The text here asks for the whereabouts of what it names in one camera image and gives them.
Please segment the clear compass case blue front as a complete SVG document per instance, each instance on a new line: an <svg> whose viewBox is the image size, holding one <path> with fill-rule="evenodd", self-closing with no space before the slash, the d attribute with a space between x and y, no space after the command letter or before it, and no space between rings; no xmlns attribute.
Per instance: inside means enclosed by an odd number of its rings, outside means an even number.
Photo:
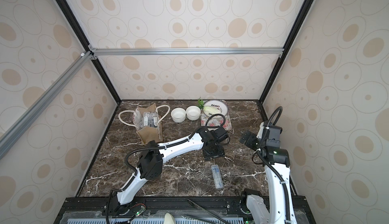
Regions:
<svg viewBox="0 0 389 224"><path fill-rule="evenodd" d="M214 179L214 185L216 189L222 189L224 188L221 174L220 174L220 169L219 166L214 164L211 166L212 174L213 174L213 179Z"/></svg>

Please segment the clear compass case horizontal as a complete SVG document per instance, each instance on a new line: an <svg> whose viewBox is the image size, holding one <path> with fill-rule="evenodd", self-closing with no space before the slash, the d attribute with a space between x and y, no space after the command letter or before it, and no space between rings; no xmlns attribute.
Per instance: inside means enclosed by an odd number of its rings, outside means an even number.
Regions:
<svg viewBox="0 0 389 224"><path fill-rule="evenodd" d="M151 113L150 112L145 112L143 114L142 123L143 123L143 126L142 126L143 128L151 126Z"/></svg>

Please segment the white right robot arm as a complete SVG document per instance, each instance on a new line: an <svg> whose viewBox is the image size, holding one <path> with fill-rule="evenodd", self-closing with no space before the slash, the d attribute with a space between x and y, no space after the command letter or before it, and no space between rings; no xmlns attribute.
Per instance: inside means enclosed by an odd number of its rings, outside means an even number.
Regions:
<svg viewBox="0 0 389 224"><path fill-rule="evenodd" d="M260 194L246 192L245 206L256 224L297 223L290 188L290 159L286 149L280 148L282 128L269 121L261 123L259 132L246 131L240 143L254 151L252 161L265 170L269 208Z"/></svg>

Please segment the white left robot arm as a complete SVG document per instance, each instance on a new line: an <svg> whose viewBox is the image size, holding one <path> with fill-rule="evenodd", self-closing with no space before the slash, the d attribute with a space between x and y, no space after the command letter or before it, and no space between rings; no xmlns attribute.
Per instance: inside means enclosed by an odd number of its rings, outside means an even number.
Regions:
<svg viewBox="0 0 389 224"><path fill-rule="evenodd" d="M222 126L201 126L192 134L167 143L150 141L146 147L128 153L124 163L133 173L119 189L112 189L107 204L126 205L133 201L137 192L150 180L158 178L163 165L180 155L201 150L204 160L225 156L224 146L230 143L228 132Z"/></svg>

